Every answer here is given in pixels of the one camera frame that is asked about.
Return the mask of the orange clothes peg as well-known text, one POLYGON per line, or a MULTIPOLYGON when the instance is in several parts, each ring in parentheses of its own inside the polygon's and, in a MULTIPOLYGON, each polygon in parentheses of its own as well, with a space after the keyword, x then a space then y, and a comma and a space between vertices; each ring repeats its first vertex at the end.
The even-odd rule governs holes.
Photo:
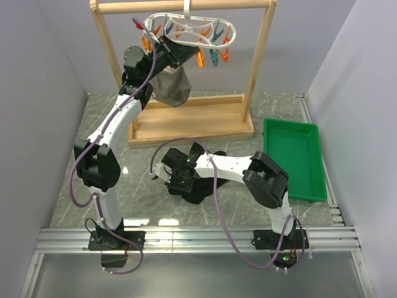
POLYGON ((205 67, 205 57, 203 54, 203 50, 200 48, 199 51, 196 53, 197 63, 200 68, 205 67))

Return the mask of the black underwear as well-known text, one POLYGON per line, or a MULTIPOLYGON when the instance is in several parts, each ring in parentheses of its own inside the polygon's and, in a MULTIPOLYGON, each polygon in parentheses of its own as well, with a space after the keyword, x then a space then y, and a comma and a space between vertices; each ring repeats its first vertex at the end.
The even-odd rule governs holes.
POLYGON ((194 171, 194 185, 191 193, 181 195, 185 201, 199 205, 206 197, 213 194, 213 181, 214 178, 201 178, 194 170, 196 161, 204 154, 203 151, 191 150, 188 155, 179 151, 176 148, 168 150, 162 163, 170 167, 170 169, 192 169, 194 171))

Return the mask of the white plastic clip hanger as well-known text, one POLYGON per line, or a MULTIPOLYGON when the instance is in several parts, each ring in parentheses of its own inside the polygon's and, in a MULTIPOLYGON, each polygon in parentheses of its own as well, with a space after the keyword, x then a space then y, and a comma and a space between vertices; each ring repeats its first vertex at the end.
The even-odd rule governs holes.
POLYGON ((224 19, 192 16, 191 2, 183 2, 183 13, 159 12, 150 15, 155 21, 153 37, 165 35, 181 45, 202 49, 225 50, 236 39, 234 25, 224 19))

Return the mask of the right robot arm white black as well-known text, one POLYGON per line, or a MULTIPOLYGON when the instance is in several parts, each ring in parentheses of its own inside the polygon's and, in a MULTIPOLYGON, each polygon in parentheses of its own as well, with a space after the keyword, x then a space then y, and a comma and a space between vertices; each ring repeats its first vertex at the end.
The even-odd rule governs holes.
POLYGON ((168 192, 199 205, 228 181, 245 185, 254 200, 265 207, 272 230, 256 235, 264 248, 286 249, 295 241, 296 224, 288 201, 289 176, 273 159, 261 151, 252 156, 233 157, 223 151, 206 153, 194 143, 188 154, 168 149, 154 166, 168 192))

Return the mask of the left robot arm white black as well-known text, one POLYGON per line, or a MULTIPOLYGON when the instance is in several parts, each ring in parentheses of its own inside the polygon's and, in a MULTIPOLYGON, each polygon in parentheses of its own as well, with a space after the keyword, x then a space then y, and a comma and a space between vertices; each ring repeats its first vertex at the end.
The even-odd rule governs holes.
POLYGON ((199 47, 181 45, 164 35, 149 53, 139 46, 127 48, 123 54, 122 85, 112 110, 87 139, 75 141, 71 173, 82 179, 91 193, 89 199, 98 199, 104 211, 91 235, 94 243, 110 250, 128 246, 115 193, 121 169, 113 147, 150 99, 169 107, 187 102, 191 85, 183 65, 199 51, 199 47))

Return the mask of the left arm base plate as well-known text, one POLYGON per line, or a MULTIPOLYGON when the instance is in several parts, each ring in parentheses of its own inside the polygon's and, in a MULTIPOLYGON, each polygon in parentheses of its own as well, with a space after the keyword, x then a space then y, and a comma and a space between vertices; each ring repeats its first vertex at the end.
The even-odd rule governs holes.
MULTIPOLYGON (((124 232, 122 237, 136 244, 140 249, 143 249, 145 243, 145 234, 146 232, 144 231, 134 231, 134 232, 127 231, 124 232)), ((110 234, 98 235, 97 232, 93 232, 90 237, 87 249, 89 251, 110 251, 110 250, 136 251, 138 248, 110 234)))

